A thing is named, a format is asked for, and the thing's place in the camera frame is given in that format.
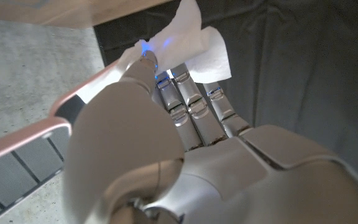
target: robot finger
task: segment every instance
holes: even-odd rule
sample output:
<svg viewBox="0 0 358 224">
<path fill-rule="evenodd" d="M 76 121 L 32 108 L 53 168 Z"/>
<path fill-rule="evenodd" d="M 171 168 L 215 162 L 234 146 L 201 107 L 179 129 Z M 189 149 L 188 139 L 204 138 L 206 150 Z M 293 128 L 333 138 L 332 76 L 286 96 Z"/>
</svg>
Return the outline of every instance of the robot finger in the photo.
<svg viewBox="0 0 358 224">
<path fill-rule="evenodd" d="M 204 145 L 210 146 L 227 139 L 222 127 L 197 88 L 196 83 L 190 77 L 186 65 L 183 63 L 171 69 L 171 73 Z"/>
<path fill-rule="evenodd" d="M 157 89 L 154 98 L 162 98 L 163 107 L 170 113 L 175 126 L 179 132 L 186 151 L 203 146 L 203 142 L 197 133 L 186 106 L 181 102 L 181 98 L 175 85 L 166 72 L 155 77 Z"/>
<path fill-rule="evenodd" d="M 217 82 L 203 85 L 219 121 L 230 138 L 250 128 L 248 122 L 236 114 Z"/>
</svg>

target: blue light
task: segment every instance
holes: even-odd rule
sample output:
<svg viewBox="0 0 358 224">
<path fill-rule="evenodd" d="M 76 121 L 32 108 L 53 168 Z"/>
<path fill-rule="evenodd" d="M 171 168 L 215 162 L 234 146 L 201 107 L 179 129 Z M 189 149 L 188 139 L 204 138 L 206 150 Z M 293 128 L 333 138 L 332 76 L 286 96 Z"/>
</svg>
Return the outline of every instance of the blue light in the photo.
<svg viewBox="0 0 358 224">
<path fill-rule="evenodd" d="M 151 46 L 146 42 L 146 41 L 142 41 L 142 53 L 144 53 L 146 50 L 150 50 Z"/>
<path fill-rule="evenodd" d="M 170 42 L 171 42 L 171 38 L 168 38 L 167 40 L 164 41 L 162 47 L 166 47 Z"/>
</svg>

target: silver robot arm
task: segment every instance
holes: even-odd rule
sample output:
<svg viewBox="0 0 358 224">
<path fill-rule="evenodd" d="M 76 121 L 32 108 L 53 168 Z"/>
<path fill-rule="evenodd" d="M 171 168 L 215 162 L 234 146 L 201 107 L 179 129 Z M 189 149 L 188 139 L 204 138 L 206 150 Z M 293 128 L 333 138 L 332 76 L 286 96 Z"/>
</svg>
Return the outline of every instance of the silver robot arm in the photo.
<svg viewBox="0 0 358 224">
<path fill-rule="evenodd" d="M 204 84 L 216 119 L 184 64 L 174 79 L 156 66 L 146 52 L 77 118 L 64 191 L 73 223 L 358 223 L 358 176 L 335 154 L 250 127 Z"/>
</svg>

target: white tissue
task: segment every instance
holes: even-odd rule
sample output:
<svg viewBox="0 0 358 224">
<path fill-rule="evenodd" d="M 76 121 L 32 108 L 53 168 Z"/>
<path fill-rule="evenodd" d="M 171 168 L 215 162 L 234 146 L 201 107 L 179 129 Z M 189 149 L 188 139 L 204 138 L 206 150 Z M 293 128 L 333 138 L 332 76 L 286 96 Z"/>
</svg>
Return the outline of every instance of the white tissue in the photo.
<svg viewBox="0 0 358 224">
<path fill-rule="evenodd" d="M 191 77 L 198 83 L 211 83 L 231 77 L 224 40 L 213 27 L 201 30 L 201 13 L 195 0 L 182 0 L 171 23 L 148 42 L 139 40 L 126 49 L 116 66 L 97 82 L 82 88 L 77 95 L 89 102 L 105 86 L 117 82 L 127 68 L 139 59 L 142 52 L 154 52 L 156 74 L 174 68 L 183 62 Z"/>
</svg>

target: wooden surface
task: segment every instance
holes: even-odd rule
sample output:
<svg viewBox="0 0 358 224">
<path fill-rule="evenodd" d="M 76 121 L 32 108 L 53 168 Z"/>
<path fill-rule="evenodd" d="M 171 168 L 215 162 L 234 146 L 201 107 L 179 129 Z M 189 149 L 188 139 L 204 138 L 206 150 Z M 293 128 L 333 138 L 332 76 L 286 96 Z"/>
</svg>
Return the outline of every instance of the wooden surface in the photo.
<svg viewBox="0 0 358 224">
<path fill-rule="evenodd" d="M 0 20 L 87 28 L 170 0 L 0 0 Z"/>
</svg>

